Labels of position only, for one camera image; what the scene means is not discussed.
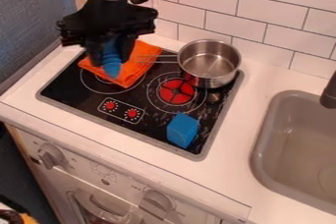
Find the blue block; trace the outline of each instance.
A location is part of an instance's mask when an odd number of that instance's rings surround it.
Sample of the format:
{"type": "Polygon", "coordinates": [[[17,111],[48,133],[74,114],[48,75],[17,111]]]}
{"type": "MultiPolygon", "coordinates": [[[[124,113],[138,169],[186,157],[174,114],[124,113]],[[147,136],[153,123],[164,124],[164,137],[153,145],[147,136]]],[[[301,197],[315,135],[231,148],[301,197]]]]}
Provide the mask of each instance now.
{"type": "Polygon", "coordinates": [[[177,114],[167,126],[167,139],[182,148],[187,148],[197,132],[198,120],[186,114],[177,114]]]}

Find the red burner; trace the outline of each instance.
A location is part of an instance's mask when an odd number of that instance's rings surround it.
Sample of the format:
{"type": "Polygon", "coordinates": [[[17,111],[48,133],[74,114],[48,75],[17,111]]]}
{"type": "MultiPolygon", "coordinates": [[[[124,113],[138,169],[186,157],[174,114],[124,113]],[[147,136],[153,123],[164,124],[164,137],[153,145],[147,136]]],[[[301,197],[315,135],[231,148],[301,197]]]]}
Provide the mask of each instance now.
{"type": "Polygon", "coordinates": [[[161,85],[159,92],[162,100],[174,105],[188,103],[195,95],[195,89],[180,79],[165,82],[161,85]]]}
{"type": "Polygon", "coordinates": [[[107,102],[105,106],[108,110],[113,110],[116,107],[116,104],[114,102],[107,102]]]}
{"type": "Polygon", "coordinates": [[[136,109],[131,109],[128,111],[127,115],[129,118],[136,118],[138,116],[138,111],[136,109]]]}

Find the black stovetop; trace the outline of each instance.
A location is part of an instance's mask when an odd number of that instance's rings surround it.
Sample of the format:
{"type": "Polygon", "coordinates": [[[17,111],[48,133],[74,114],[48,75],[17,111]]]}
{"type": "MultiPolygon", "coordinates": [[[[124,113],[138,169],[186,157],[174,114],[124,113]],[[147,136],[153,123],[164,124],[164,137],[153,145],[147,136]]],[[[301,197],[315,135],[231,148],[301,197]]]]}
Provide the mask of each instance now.
{"type": "MultiPolygon", "coordinates": [[[[164,51],[161,55],[172,53],[164,51]]],[[[147,139],[154,144],[161,141],[177,148],[166,138],[166,128],[177,113],[187,113],[200,124],[196,139],[185,149],[192,154],[201,153],[236,83],[233,81],[212,90],[195,89],[181,79],[174,55],[159,57],[145,76],[124,89],[80,69],[78,63],[84,56],[68,66],[40,95],[66,105],[68,109],[76,109],[73,111],[77,114],[82,111],[91,115],[94,122],[100,119],[104,123],[116,124],[149,137],[147,139]]]]}

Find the faucet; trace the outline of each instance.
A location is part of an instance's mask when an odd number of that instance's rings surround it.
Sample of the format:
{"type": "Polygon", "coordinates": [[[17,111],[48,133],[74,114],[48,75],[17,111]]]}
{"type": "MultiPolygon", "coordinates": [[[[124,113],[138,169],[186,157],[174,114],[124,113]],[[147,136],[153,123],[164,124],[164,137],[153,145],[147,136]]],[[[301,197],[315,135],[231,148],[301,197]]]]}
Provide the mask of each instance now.
{"type": "Polygon", "coordinates": [[[336,109],[336,72],[324,89],[319,102],[327,109],[336,109]]]}

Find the gray sink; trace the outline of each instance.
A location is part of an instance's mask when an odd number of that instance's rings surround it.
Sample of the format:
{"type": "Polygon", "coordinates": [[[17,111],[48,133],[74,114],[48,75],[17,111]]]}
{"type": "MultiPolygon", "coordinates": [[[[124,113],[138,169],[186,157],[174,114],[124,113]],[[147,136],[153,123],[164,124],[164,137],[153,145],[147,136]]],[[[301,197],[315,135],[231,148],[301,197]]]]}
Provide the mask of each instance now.
{"type": "Polygon", "coordinates": [[[301,91],[273,98],[251,168],[271,191],[336,215],[336,110],[318,99],[301,91]]]}

